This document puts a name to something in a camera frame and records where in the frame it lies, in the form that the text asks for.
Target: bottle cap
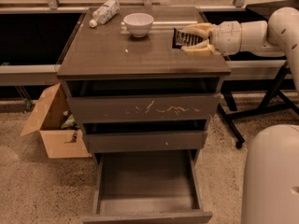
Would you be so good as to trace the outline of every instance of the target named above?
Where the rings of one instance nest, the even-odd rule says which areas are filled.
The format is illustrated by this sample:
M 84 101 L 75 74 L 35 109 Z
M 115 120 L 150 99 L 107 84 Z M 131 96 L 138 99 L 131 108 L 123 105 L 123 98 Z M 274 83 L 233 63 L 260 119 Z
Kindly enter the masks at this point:
M 90 27 L 96 27 L 96 26 L 97 26 L 96 20 L 94 19 L 90 20 Z

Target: white cylinder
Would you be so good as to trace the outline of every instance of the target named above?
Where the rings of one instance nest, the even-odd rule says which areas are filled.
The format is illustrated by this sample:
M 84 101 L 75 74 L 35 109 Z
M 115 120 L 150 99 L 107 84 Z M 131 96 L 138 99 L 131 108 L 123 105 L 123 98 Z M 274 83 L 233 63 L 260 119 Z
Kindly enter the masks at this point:
M 277 125 L 252 141 L 246 160 L 242 224 L 299 223 L 299 126 Z
M 247 51 L 246 47 L 263 45 L 267 35 L 266 21 L 243 22 L 242 26 L 242 45 L 241 50 Z

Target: white bowl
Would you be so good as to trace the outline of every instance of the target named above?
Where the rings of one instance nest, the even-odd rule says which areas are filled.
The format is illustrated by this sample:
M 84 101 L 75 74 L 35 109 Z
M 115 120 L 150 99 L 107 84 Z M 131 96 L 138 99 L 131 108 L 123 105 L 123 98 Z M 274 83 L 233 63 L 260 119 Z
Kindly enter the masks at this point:
M 123 21 L 130 34 L 135 37 L 143 37 L 150 31 L 153 17 L 146 13 L 132 13 Z

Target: cardboard box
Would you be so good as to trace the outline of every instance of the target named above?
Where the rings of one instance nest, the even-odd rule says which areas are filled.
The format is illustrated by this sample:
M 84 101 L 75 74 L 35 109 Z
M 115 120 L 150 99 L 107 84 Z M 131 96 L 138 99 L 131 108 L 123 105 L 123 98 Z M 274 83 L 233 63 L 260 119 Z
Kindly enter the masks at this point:
M 21 136 L 39 131 L 49 158 L 91 157 L 82 140 L 82 131 L 61 130 L 68 109 L 61 84 L 46 88 L 36 102 Z

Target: gray drawer cabinet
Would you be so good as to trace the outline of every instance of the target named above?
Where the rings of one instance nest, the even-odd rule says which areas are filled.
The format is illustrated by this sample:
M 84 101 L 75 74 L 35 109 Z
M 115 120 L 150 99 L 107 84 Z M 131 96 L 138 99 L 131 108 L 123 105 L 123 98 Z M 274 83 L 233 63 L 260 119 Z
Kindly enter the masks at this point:
M 151 14 L 141 39 L 123 17 Z M 172 49 L 173 25 L 202 22 L 194 7 L 122 7 L 106 25 L 87 13 L 58 72 L 67 102 L 98 167 L 93 211 L 84 223 L 200 224 L 194 163 L 207 137 L 224 77 L 221 56 Z

